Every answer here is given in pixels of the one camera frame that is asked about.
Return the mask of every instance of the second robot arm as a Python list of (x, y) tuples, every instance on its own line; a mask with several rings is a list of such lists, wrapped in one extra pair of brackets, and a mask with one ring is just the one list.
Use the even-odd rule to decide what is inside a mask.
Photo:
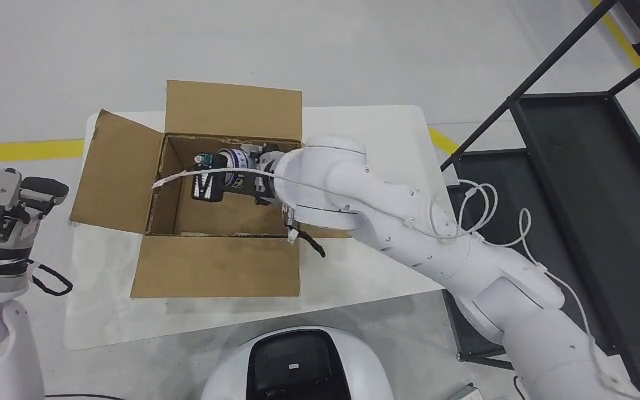
[(638, 393), (623, 377), (608, 382), (614, 390), (603, 385), (593, 358), (604, 365), (606, 356), (560, 310), (564, 296), (544, 267), (477, 233), (461, 235), (429, 196), (376, 178), (362, 145), (317, 138), (287, 153), (276, 175), (307, 185), (275, 182), (297, 221), (347, 230), (449, 290), (469, 322), (505, 347), (532, 399), (624, 398), (616, 388)]

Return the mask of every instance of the metal rack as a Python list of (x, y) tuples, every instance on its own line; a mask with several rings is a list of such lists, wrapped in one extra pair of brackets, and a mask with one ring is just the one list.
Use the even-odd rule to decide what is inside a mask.
[[(525, 94), (616, 3), (603, 0), (595, 7), (441, 169), (454, 165), (458, 176), (496, 186), (501, 205), (495, 222), (481, 231), (492, 242), (517, 236), (518, 212), (529, 208), (534, 223), (527, 243), (532, 252), (574, 287), (595, 326), (598, 344), (608, 354), (620, 354), (632, 381), (639, 384), (640, 343), (635, 337), (640, 316), (629, 304), (640, 304), (633, 287), (640, 269), (632, 265), (640, 258), (640, 138), (616, 95), (640, 79), (640, 69), (603, 92)], [(526, 149), (467, 152), (506, 111)], [(449, 188), (449, 195), (459, 206), (460, 189)], [(466, 219), (474, 219), (474, 214), (477, 219), (483, 205), (469, 204)], [(448, 293), (445, 302), (458, 359), (511, 368), (491, 358), (504, 349), (479, 340)], [(569, 297), (563, 309), (582, 324)]]

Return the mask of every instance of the cardboard box flap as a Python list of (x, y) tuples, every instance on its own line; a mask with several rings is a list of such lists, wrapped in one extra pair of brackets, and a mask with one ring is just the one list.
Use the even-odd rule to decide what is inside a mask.
[(165, 132), (302, 140), (302, 92), (167, 82)]
[(145, 236), (131, 297), (291, 297), (298, 246), (284, 239)]
[(144, 233), (163, 135), (100, 111), (70, 219)]

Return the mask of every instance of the black cable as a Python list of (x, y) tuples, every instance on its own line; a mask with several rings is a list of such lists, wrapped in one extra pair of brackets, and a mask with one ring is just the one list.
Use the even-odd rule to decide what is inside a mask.
[[(28, 260), (27, 261), (29, 264), (33, 264), (35, 261), (33, 260)], [(71, 283), (71, 281), (69, 281), (67, 278), (65, 278), (64, 276), (62, 276), (62, 274), (60, 274), (58, 271), (54, 270), (53, 268), (47, 267), (44, 264), (40, 264), (38, 265), (38, 269), (43, 270), (44, 272), (48, 273), (49, 275), (55, 277), (56, 279), (58, 279), (58, 281), (60, 281), (60, 283), (62, 283), (65, 286), (65, 289), (58, 292), (55, 291), (53, 289), (50, 289), (47, 287), (47, 285), (45, 285), (40, 279), (38, 279), (36, 276), (31, 276), (31, 279), (33, 280), (33, 283), (39, 287), (40, 289), (42, 289), (43, 292), (50, 294), (52, 296), (56, 296), (56, 297), (60, 297), (60, 296), (64, 296), (66, 294), (68, 294), (69, 292), (71, 292), (71, 290), (73, 290), (73, 283)]]
[(316, 240), (314, 238), (311, 237), (311, 235), (309, 235), (307, 232), (300, 230), (298, 228), (295, 228), (292, 225), (284, 225), (285, 227), (287, 227), (288, 229), (294, 229), (296, 231), (298, 231), (298, 237), (300, 239), (304, 239), (307, 241), (307, 243), (309, 243), (309, 245), (311, 245), (311, 247), (318, 252), (318, 254), (320, 254), (320, 257), (325, 258), (327, 256), (327, 252), (324, 251), (324, 248), (322, 247), (322, 245), (318, 242), (316, 242)]
[(513, 377), (513, 386), (516, 387), (516, 391), (518, 392), (518, 394), (520, 395), (520, 397), (522, 398), (522, 400), (527, 400), (524, 397), (524, 394), (522, 394), (522, 392), (520, 391), (520, 388), (518, 387), (518, 375)]
[(105, 396), (103, 394), (91, 393), (69, 393), (69, 394), (46, 394), (45, 398), (71, 398), (71, 397), (88, 397), (91, 399), (107, 399), (107, 400), (124, 400), (120, 397)]

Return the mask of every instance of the white cord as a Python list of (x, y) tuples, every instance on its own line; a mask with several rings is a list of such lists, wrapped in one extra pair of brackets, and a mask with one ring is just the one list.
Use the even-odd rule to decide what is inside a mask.
[(279, 176), (279, 175), (273, 174), (271, 172), (260, 171), (260, 170), (251, 169), (251, 168), (212, 168), (212, 169), (201, 169), (201, 170), (198, 170), (198, 171), (182, 171), (182, 172), (179, 172), (177, 174), (169, 175), (166, 178), (158, 179), (151, 186), (151, 188), (152, 189), (159, 188), (160, 186), (164, 185), (165, 183), (171, 182), (173, 180), (176, 180), (178, 178), (182, 178), (182, 177), (185, 177), (185, 176), (203, 175), (203, 174), (208, 174), (208, 173), (211, 173), (211, 172), (249, 172), (249, 173), (256, 174), (256, 175), (264, 175), (264, 176), (267, 176), (267, 177), (273, 178), (273, 179), (281, 179), (283, 181), (295, 183), (296, 185), (302, 185), (302, 186), (310, 187), (312, 189), (320, 190), (322, 192), (333, 194), (335, 196), (349, 197), (349, 196), (345, 196), (345, 195), (342, 195), (342, 194), (333, 193), (332, 191), (327, 190), (326, 188), (321, 188), (319, 186), (314, 186), (314, 185), (311, 185), (311, 184), (308, 184), (308, 183), (304, 183), (304, 182), (298, 182), (296, 180), (285, 178), (283, 176)]
[(602, 369), (602, 366), (600, 365), (600, 363), (598, 362), (598, 358), (596, 357), (596, 339), (593, 336), (593, 334), (591, 333), (591, 328), (589, 327), (589, 321), (587, 320), (587, 314), (584, 312), (584, 307), (582, 306), (582, 303), (580, 302), (580, 298), (578, 297), (576, 292), (571, 288), (571, 286), (569, 286), (568, 283), (566, 283), (562, 279), (558, 278), (557, 276), (555, 276), (551, 272), (547, 271), (546, 268), (545, 268), (544, 272), (551, 279), (555, 280), (556, 282), (558, 282), (559, 284), (564, 286), (569, 291), (569, 293), (571, 293), (573, 298), (576, 299), (576, 303), (578, 304), (578, 309), (580, 310), (580, 315), (582, 316), (582, 321), (584, 323), (584, 331), (587, 334), (588, 340), (589, 340), (589, 356), (593, 360), (593, 364), (596, 367), (596, 372), (598, 374), (598, 379), (600, 380), (600, 384), (602, 386), (604, 386), (606, 389), (608, 389), (608, 390), (610, 390), (610, 391), (612, 391), (612, 392), (614, 392), (614, 393), (616, 393), (616, 394), (618, 394), (620, 396), (623, 396), (623, 397), (626, 397), (626, 398), (629, 398), (629, 399), (634, 399), (634, 400), (640, 399), (640, 396), (635, 396), (635, 395), (632, 395), (632, 394), (629, 394), (629, 393), (625, 393), (625, 392), (619, 390), (618, 388), (616, 388), (614, 385), (616, 383), (618, 383), (619, 381), (616, 378), (608, 375)]
[[(298, 182), (296, 180), (293, 179), (289, 179), (289, 178), (285, 178), (279, 175), (275, 175), (273, 173), (270, 172), (266, 172), (266, 171), (260, 171), (260, 170), (255, 170), (255, 169), (250, 169), (250, 168), (215, 168), (215, 169), (207, 169), (207, 170), (199, 170), (199, 171), (182, 171), (180, 173), (174, 174), (174, 175), (170, 175), (166, 178), (162, 178), (158, 181), (156, 181), (153, 185), (152, 188), (158, 188), (162, 185), (164, 185), (165, 183), (171, 182), (175, 179), (178, 179), (180, 177), (185, 177), (185, 176), (193, 176), (193, 175), (202, 175), (202, 174), (207, 174), (207, 173), (211, 173), (211, 172), (249, 172), (249, 173), (253, 173), (253, 174), (257, 174), (257, 175), (263, 175), (263, 176), (267, 176), (273, 179), (281, 179), (283, 181), (287, 181), (287, 182), (291, 182), (297, 185), (302, 185), (302, 186), (306, 186), (312, 189), (316, 189), (316, 190), (320, 190), (322, 192), (325, 193), (329, 193), (329, 194), (333, 194), (335, 196), (342, 196), (342, 197), (347, 197), (347, 198), (351, 198), (350, 196), (345, 196), (343, 194), (339, 194), (339, 193), (334, 193), (330, 190), (327, 190), (326, 188), (321, 188), (318, 186), (314, 186), (308, 183), (303, 183), (303, 182)], [(465, 235), (471, 235), (472, 233), (476, 232), (478, 229), (482, 228), (483, 226), (485, 226), (487, 223), (489, 223), (489, 221), (491, 221), (491, 219), (493, 218), (496, 209), (498, 207), (498, 192), (496, 190), (496, 188), (489, 184), (489, 183), (482, 183), (482, 184), (478, 184), (476, 182), (473, 181), (469, 181), (469, 180), (465, 180), (465, 179), (459, 179), (459, 182), (461, 183), (465, 183), (468, 185), (473, 186), (472, 189), (468, 190), (465, 193), (465, 198), (462, 201), (462, 204), (460, 206), (460, 211), (458, 213), (458, 223), (457, 223), (457, 227), (456, 227), (456, 234), (455, 236), (443, 236), (443, 235), (439, 235), (435, 229), (435, 223), (433, 221), (433, 205), (435, 203), (435, 201), (433, 201), (433, 199), (431, 199), (431, 202), (429, 204), (429, 222), (431, 224), (431, 229), (433, 230), (433, 232), (435, 233), (435, 235), (431, 235), (428, 234), (426, 232), (422, 232), (427, 236), (431, 236), (437, 239), (455, 239), (461, 236), (465, 236)], [(494, 203), (493, 203), (493, 207), (491, 209), (491, 211), (489, 212), (489, 196), (487, 195), (487, 192), (484, 190), (484, 188), (487, 187), (489, 188), (492, 192), (493, 192), (493, 196), (494, 196)], [(462, 216), (463, 216), (463, 211), (465, 206), (467, 205), (467, 202), (469, 201), (469, 199), (471, 197), (473, 197), (477, 192), (480, 192), (482, 194), (482, 197), (484, 198), (485, 201), (485, 209), (482, 213), (482, 217), (480, 218), (480, 220), (478, 222), (476, 222), (476, 224), (471, 227), (469, 230), (464, 231), (462, 228)], [(526, 228), (523, 226), (523, 217), (526, 214), (527, 216), (527, 226)], [(505, 244), (493, 244), (493, 243), (489, 243), (486, 240), (484, 241), (484, 243), (486, 243), (489, 246), (494, 246), (494, 247), (511, 247), (517, 243), (522, 242), (522, 246), (524, 247), (525, 253), (527, 255), (527, 257), (529, 258), (529, 260), (533, 263), (534, 267), (538, 267), (538, 268), (544, 268), (544, 273), (547, 274), (551, 279), (555, 280), (556, 282), (558, 282), (559, 284), (561, 284), (562, 286), (564, 286), (565, 288), (567, 288), (567, 290), (571, 293), (571, 295), (575, 298), (576, 303), (578, 304), (578, 308), (580, 310), (580, 315), (582, 316), (582, 320), (584, 322), (584, 330), (585, 333), (587, 334), (587, 336), (589, 337), (589, 353), (590, 356), (593, 360), (593, 363), (596, 367), (596, 371), (598, 373), (598, 379), (600, 380), (600, 383), (603, 385), (603, 387), (605, 387), (608, 390), (611, 390), (612, 392), (629, 398), (629, 399), (633, 399), (633, 400), (640, 400), (640, 397), (638, 396), (634, 396), (631, 395), (629, 393), (625, 393), (622, 392), (620, 390), (618, 390), (616, 387), (614, 387), (613, 385), (615, 383), (617, 383), (618, 381), (616, 380), (616, 378), (611, 377), (609, 375), (607, 375), (604, 370), (602, 369), (602, 367), (600, 366), (598, 359), (596, 357), (596, 341), (595, 338), (593, 337), (593, 335), (591, 334), (591, 328), (589, 327), (589, 322), (587, 321), (587, 315), (584, 312), (584, 307), (582, 306), (582, 303), (580, 302), (580, 299), (578, 298), (578, 295), (576, 294), (576, 292), (571, 288), (571, 286), (569, 286), (569, 284), (567, 284), (566, 282), (564, 282), (563, 280), (561, 280), (560, 278), (558, 278), (557, 276), (553, 275), (551, 272), (549, 272), (547, 270), (547, 268), (539, 263), (538, 261), (536, 261), (536, 259), (533, 257), (533, 255), (531, 254), (531, 251), (529, 250), (529, 247), (527, 246), (527, 241), (526, 241), (526, 236), (529, 233), (529, 231), (531, 230), (531, 223), (532, 223), (532, 219), (531, 219), (531, 213), (529, 212), (529, 210), (527, 208), (523, 208), (520, 210), (520, 213), (518, 215), (518, 230), (520, 233), (520, 236), (510, 242), (510, 243), (505, 243)]]

